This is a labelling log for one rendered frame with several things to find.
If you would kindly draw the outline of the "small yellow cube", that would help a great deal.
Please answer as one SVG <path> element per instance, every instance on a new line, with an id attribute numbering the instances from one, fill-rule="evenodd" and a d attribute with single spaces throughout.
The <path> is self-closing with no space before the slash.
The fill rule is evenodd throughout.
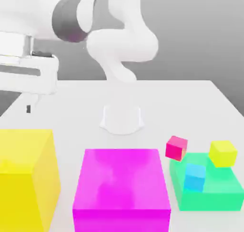
<path id="1" fill-rule="evenodd" d="M 237 149 L 229 140 L 212 141 L 208 156 L 216 168 L 229 168 L 235 165 Z"/>

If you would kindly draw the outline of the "large yellow box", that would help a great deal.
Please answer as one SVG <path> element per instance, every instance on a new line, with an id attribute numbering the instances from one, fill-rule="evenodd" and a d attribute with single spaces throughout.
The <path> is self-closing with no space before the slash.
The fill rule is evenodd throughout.
<path id="1" fill-rule="evenodd" d="M 48 232 L 61 190 L 50 129 L 0 129 L 0 232 Z"/>

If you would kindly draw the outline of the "small red cube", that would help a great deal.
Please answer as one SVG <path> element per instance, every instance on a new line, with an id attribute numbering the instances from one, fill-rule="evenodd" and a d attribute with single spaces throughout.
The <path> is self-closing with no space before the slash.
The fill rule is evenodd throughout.
<path id="1" fill-rule="evenodd" d="M 187 151 L 188 140 L 171 136 L 166 143 L 165 156 L 177 161 L 182 161 Z"/>

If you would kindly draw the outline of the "small blue cube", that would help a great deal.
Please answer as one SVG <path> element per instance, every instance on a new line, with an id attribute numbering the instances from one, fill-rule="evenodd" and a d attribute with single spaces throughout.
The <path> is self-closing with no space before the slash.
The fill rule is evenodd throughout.
<path id="1" fill-rule="evenodd" d="M 187 163 L 185 169 L 184 189 L 202 192 L 206 178 L 206 167 Z"/>

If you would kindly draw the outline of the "large green box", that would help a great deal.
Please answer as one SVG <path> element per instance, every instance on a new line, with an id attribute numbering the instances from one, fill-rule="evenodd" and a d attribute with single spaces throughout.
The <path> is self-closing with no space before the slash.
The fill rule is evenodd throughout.
<path id="1" fill-rule="evenodd" d="M 206 167 L 202 192 L 185 190 L 188 163 Z M 207 153 L 187 153 L 182 161 L 171 159 L 169 171 L 180 211 L 240 211 L 244 189 L 233 170 L 216 168 Z"/>

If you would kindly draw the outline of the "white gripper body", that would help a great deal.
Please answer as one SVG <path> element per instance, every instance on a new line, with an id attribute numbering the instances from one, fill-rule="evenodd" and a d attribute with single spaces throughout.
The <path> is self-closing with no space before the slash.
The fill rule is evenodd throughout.
<path id="1" fill-rule="evenodd" d="M 55 92 L 59 60 L 41 56 L 4 56 L 0 55 L 0 65 L 38 69 L 40 75 L 13 74 L 0 72 L 0 90 L 49 95 Z"/>

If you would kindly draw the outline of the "large magenta box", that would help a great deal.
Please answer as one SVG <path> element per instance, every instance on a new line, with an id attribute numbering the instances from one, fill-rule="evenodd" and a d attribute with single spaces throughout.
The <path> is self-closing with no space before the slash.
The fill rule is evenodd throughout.
<path id="1" fill-rule="evenodd" d="M 72 213 L 75 232 L 169 232 L 159 151 L 85 150 Z"/>

